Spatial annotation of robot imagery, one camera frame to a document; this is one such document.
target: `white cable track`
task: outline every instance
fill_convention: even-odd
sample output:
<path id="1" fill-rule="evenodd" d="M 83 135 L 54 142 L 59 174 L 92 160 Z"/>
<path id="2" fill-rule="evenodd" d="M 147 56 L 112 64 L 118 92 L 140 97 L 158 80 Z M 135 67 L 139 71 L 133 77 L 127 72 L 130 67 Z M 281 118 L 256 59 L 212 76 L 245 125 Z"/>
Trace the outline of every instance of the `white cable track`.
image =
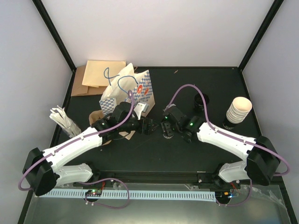
<path id="1" fill-rule="evenodd" d="M 40 197 L 50 198 L 85 198 L 88 189 L 53 189 Z M 130 190 L 133 200 L 177 200 L 177 201 L 208 201 L 216 202 L 215 193 L 208 191 L 153 191 Z M 127 199 L 126 190 L 103 190 L 101 196 L 88 196 L 94 199 Z"/>

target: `small black object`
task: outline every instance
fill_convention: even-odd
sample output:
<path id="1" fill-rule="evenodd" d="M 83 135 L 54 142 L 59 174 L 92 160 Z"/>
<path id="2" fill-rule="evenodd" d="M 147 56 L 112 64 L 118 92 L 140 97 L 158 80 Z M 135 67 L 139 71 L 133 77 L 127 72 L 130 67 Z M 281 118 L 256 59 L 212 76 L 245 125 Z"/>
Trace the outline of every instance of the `small black object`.
<path id="1" fill-rule="evenodd" d="M 102 195 L 102 190 L 88 190 L 87 192 L 85 192 L 85 197 L 86 196 L 96 196 L 96 197 L 99 197 Z M 86 199 L 87 201 L 89 202 L 96 202 L 98 199 L 95 198 L 87 198 Z"/>
<path id="2" fill-rule="evenodd" d="M 256 140 L 256 143 L 276 153 L 268 138 L 261 136 Z M 255 184 L 268 186 L 279 164 L 280 159 L 277 157 L 262 149 L 253 147 L 247 157 L 247 167 L 245 169 L 248 177 Z"/>
<path id="3" fill-rule="evenodd" d="M 138 132 L 150 135 L 155 131 L 155 122 L 153 119 L 141 116 Z"/>
<path id="4" fill-rule="evenodd" d="M 121 102 L 120 104 L 118 104 L 110 116 L 110 122 L 112 122 L 114 125 L 120 123 L 125 119 L 130 111 L 130 108 L 131 104 L 128 102 Z"/>
<path id="5" fill-rule="evenodd" d="M 223 191 L 215 191 L 215 198 L 217 199 L 218 203 L 220 204 L 228 204 L 230 199 L 227 195 L 228 192 Z"/>
<path id="6" fill-rule="evenodd" d="M 171 139 L 174 135 L 171 124 L 168 121 L 161 122 L 163 136 L 167 139 Z"/>
<path id="7" fill-rule="evenodd" d="M 199 127 L 203 124 L 203 120 L 198 117 L 194 116 L 189 120 L 189 122 L 183 128 L 183 139 L 191 143 L 191 139 L 199 130 Z"/>
<path id="8" fill-rule="evenodd" d="M 203 93 L 203 95 L 204 95 L 204 98 L 205 98 L 205 101 L 206 101 L 206 105 L 208 105 L 208 103 L 210 102 L 210 98 L 209 98 L 208 95 L 206 95 L 204 93 Z M 202 112 L 202 111 L 205 110 L 203 100 L 202 100 L 199 93 L 194 96 L 194 107 L 193 107 L 193 109 L 197 113 Z"/>
<path id="9" fill-rule="evenodd" d="M 228 130 L 231 130 L 233 129 L 234 127 L 236 127 L 237 124 L 234 124 L 232 122 L 230 122 L 227 117 L 225 116 L 225 119 L 223 121 L 223 126 L 228 129 Z"/>

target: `brown paper bag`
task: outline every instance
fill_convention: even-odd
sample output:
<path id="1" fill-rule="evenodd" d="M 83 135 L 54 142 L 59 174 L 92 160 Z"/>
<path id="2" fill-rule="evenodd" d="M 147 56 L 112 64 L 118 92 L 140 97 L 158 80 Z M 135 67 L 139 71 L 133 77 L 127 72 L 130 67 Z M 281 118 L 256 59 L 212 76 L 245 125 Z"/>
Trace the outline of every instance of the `brown paper bag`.
<path id="1" fill-rule="evenodd" d="M 74 97 L 74 96 L 102 95 L 106 89 L 105 86 L 90 87 L 90 86 L 82 85 L 85 68 L 86 68 L 85 65 L 77 67 L 73 88 L 71 90 L 71 96 Z"/>
<path id="2" fill-rule="evenodd" d="M 125 66 L 126 62 L 124 61 L 87 61 L 82 85 L 109 86 L 109 80 L 112 82 L 113 78 L 108 79 L 107 77 L 116 76 Z"/>

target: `red logo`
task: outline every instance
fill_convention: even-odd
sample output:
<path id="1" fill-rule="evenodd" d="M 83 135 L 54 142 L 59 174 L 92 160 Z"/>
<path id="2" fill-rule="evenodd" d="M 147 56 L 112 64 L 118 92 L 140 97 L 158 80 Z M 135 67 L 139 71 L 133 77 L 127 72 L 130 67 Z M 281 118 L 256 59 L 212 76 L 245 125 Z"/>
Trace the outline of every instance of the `red logo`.
<path id="1" fill-rule="evenodd" d="M 140 86 L 138 87 L 138 89 L 137 89 L 137 93 L 139 94 L 139 93 L 141 93 L 141 91 L 142 91 L 142 85 L 140 85 Z"/>
<path id="2" fill-rule="evenodd" d="M 149 88 L 146 88 L 146 90 L 144 91 L 144 95 L 148 94 L 149 92 Z"/>

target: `black metal frame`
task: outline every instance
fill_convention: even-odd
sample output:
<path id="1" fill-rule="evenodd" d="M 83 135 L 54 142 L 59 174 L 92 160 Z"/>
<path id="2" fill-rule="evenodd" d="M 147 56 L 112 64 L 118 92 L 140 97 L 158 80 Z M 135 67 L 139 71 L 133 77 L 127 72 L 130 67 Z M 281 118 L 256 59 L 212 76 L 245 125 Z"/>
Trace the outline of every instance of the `black metal frame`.
<path id="1" fill-rule="evenodd" d="M 67 61 L 70 69 L 72 70 L 71 81 L 70 81 L 70 84 L 68 86 L 67 93 L 66 93 L 64 103 L 63 103 L 63 107 L 65 107 L 65 109 L 67 110 L 69 101 L 71 99 L 71 89 L 72 89 L 72 85 L 73 85 L 73 81 L 74 81 L 74 77 L 75 77 L 76 66 L 73 63 L 66 47 L 65 47 L 62 39 L 60 38 L 59 33 L 56 30 L 56 28 L 55 28 L 49 14 L 47 13 L 47 10 L 44 7 L 42 1 L 41 0 L 32 0 L 32 1 L 35 4 L 35 6 L 36 6 L 38 12 L 40 13 L 43 21 L 45 22 L 46 26 L 48 27 L 50 33 L 52 34 L 56 44 L 58 45 L 61 53 L 63 54 L 65 60 Z M 270 23 L 272 22 L 273 18 L 275 17 L 275 15 L 276 15 L 277 11 L 279 10 L 280 6 L 282 5 L 283 1 L 284 0 L 274 0 L 273 1 L 273 4 L 272 4 L 271 8 L 269 9 L 264 21 L 262 22 L 262 25 L 260 26 L 260 28 L 259 28 L 257 34 L 255 35 L 250 47 L 248 48 L 244 58 L 242 59 L 242 62 L 240 63 L 239 67 L 237 68 L 238 71 L 239 71 L 239 74 L 242 78 L 243 85 L 246 89 L 246 95 L 249 99 L 250 99 L 250 96 L 249 96 L 247 86 L 245 84 L 245 80 L 244 80 L 242 71 L 244 70 L 245 66 L 247 65 L 248 61 L 250 60 L 251 56 L 253 55 L 256 47 L 258 46 L 259 42 L 261 41 L 263 35 L 265 34 L 267 28 L 269 27 Z M 203 68 L 214 68 L 215 69 L 215 68 L 219 68 L 219 67 L 203 67 Z M 256 115 L 255 115 L 254 111 L 253 111 L 253 114 L 254 114 L 256 126 L 258 127 L 258 130 L 259 130 L 259 134 L 261 135 L 260 127 L 259 127 L 259 124 L 258 124 L 258 121 L 257 121 L 257 118 L 256 118 Z M 50 145 L 51 147 L 57 145 L 60 133 L 61 133 L 61 128 L 59 126 L 56 126 L 55 131 L 54 131 L 54 135 L 53 135 L 53 138 L 52 138 L 52 142 L 51 142 L 51 145 Z M 175 178 L 178 178 L 178 180 L 177 179 L 175 179 L 175 180 L 168 179 L 170 182 L 178 182 L 178 181 L 183 182 L 183 183 L 185 183 L 186 181 L 196 182 L 197 179 L 198 179 L 197 176 L 193 176 L 193 175 L 186 174 L 186 176 L 182 177 L 181 173 L 177 173 L 177 174 L 173 173 L 173 174 L 174 174 Z M 126 176 L 125 173 L 117 173 L 117 175 L 122 175 L 124 178 L 129 178 L 128 176 Z M 292 204 L 290 202 L 290 198 L 288 196 L 288 193 L 286 191 L 285 184 L 284 184 L 282 178 L 281 177 L 275 177 L 275 178 L 273 178 L 271 183 L 272 184 L 278 184 L 280 186 L 280 190 L 281 190 L 283 199 L 285 201 L 291 223 L 298 223 L 297 219 L 295 217 L 294 210 L 292 208 Z M 25 203 L 24 203 L 23 210 L 21 212 L 19 221 L 18 221 L 19 224 L 22 224 L 25 221 L 25 217 L 26 217 L 26 214 L 27 214 L 32 196 L 33 196 L 33 191 L 29 191 L 28 195 L 27 195 L 27 198 L 25 200 Z"/>

